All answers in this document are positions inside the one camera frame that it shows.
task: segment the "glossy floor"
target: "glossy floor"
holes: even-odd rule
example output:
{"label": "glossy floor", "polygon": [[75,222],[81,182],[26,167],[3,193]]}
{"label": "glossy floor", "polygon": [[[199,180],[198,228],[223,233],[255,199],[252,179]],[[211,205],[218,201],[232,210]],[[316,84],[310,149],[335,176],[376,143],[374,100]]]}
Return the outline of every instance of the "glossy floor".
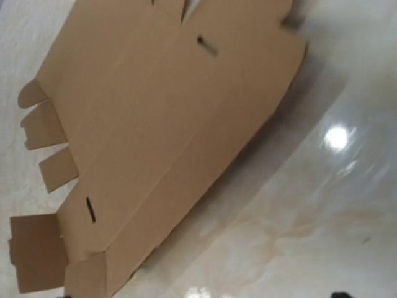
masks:
{"label": "glossy floor", "polygon": [[[9,216],[70,189],[46,194],[55,149],[25,150],[16,96],[72,3],[0,10],[0,297],[20,297]],[[279,111],[116,297],[397,298],[397,2],[297,0],[288,24],[310,48]]]}

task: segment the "cardboard box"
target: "cardboard box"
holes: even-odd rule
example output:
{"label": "cardboard box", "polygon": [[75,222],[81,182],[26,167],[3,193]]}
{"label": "cardboard box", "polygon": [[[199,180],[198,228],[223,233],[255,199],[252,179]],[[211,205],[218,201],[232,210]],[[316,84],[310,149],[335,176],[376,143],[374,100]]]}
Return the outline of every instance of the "cardboard box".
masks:
{"label": "cardboard box", "polygon": [[272,115],[305,54],[292,0],[77,0],[19,105],[55,214],[11,218],[19,289],[110,297]]}

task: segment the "marble floor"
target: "marble floor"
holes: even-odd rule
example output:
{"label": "marble floor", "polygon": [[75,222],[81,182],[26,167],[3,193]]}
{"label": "marble floor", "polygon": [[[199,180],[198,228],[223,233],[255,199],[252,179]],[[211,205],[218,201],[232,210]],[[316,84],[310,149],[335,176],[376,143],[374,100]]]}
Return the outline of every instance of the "marble floor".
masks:
{"label": "marble floor", "polygon": [[[53,212],[20,88],[73,0],[0,9],[0,297],[20,296],[9,217]],[[397,298],[397,1],[297,0],[307,59],[274,118],[117,298]]]}

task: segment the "flattened cardboard box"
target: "flattened cardboard box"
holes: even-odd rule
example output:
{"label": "flattened cardboard box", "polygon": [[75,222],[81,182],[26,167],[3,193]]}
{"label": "flattened cardboard box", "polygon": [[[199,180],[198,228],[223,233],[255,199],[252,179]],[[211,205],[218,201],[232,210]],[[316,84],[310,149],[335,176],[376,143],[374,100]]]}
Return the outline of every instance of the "flattened cardboard box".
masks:
{"label": "flattened cardboard box", "polygon": [[19,105],[55,214],[11,218],[19,289],[110,297],[272,115],[305,54],[292,0],[77,0]]}

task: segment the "white marble surface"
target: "white marble surface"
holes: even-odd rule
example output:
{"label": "white marble surface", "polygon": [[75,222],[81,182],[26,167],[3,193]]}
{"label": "white marble surface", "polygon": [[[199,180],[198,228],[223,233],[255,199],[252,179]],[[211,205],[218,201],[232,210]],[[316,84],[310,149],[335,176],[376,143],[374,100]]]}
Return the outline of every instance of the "white marble surface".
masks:
{"label": "white marble surface", "polygon": [[[27,151],[19,89],[73,0],[0,10],[0,297],[20,296],[9,217],[52,212]],[[116,295],[397,298],[397,1],[297,0],[308,58],[274,119]]]}

